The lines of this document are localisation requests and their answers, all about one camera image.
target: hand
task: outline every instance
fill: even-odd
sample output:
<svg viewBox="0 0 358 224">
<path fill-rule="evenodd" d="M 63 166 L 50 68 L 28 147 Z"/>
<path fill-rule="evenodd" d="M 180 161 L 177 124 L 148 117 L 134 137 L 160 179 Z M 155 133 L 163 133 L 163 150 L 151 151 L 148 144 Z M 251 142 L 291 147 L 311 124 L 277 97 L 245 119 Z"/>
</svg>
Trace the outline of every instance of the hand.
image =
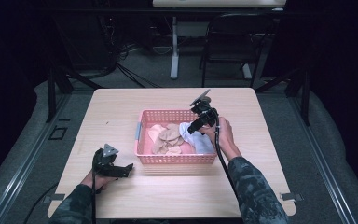
<svg viewBox="0 0 358 224">
<path fill-rule="evenodd" d="M 241 157 L 241 152 L 234 143 L 234 134 L 229 121 L 223 117 L 219 117 L 219 146 L 229 161 L 235 157 Z M 215 132 L 216 125 L 213 127 L 202 127 L 199 129 L 200 133 L 205 133 L 211 139 L 213 146 L 215 146 Z"/>
<path fill-rule="evenodd" d="M 112 182 L 113 180 L 117 180 L 117 177 L 111 176 L 95 176 L 95 189 L 106 189 L 107 184 Z M 92 189 L 92 170 L 84 177 L 80 184 L 89 186 Z"/>
</svg>

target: table leg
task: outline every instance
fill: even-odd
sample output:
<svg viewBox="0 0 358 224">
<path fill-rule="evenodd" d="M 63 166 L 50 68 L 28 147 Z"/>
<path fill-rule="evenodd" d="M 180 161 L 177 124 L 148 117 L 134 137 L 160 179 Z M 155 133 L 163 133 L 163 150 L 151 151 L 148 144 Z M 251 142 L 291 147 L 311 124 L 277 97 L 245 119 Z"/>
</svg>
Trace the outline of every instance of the table leg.
<svg viewBox="0 0 358 224">
<path fill-rule="evenodd" d="M 176 17 L 172 19 L 172 64 L 171 64 L 171 79 L 178 78 L 179 66 L 179 52 L 178 52 L 178 34 Z"/>
</svg>

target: white table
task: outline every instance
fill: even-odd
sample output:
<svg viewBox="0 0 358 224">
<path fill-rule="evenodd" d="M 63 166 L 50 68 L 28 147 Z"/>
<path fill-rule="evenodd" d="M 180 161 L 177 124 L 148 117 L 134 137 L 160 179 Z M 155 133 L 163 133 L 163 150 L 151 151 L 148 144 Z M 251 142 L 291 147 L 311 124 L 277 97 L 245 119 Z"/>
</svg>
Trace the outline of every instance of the white table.
<svg viewBox="0 0 358 224">
<path fill-rule="evenodd" d="M 273 9 L 284 7 L 285 4 L 286 0 L 153 0 L 153 7 L 264 7 Z M 173 17 L 171 79 L 178 78 L 177 25 L 176 17 Z"/>
</svg>

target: basket handle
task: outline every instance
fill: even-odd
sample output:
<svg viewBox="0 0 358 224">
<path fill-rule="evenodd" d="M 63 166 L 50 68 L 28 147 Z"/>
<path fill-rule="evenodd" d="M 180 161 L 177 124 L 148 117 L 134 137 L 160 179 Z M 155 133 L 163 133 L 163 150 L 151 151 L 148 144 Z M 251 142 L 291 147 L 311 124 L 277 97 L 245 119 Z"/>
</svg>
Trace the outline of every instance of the basket handle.
<svg viewBox="0 0 358 224">
<path fill-rule="evenodd" d="M 135 132 L 135 140 L 139 140 L 139 136 L 141 135 L 141 128 L 142 128 L 142 123 L 138 122 L 138 125 L 136 126 L 136 132 Z"/>
</svg>

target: white cloth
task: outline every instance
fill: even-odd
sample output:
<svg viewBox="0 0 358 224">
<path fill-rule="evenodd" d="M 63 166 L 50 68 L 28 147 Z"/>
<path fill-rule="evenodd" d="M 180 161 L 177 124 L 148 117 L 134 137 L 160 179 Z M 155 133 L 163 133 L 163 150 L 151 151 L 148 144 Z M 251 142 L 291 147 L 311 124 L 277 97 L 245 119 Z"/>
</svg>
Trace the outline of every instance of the white cloth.
<svg viewBox="0 0 358 224">
<path fill-rule="evenodd" d="M 191 123 L 183 122 L 179 125 L 179 133 L 183 139 L 188 142 L 193 148 L 196 149 L 197 154 L 213 154 L 214 148 L 208 135 L 201 134 L 200 132 L 193 132 L 190 134 L 187 128 Z"/>
</svg>

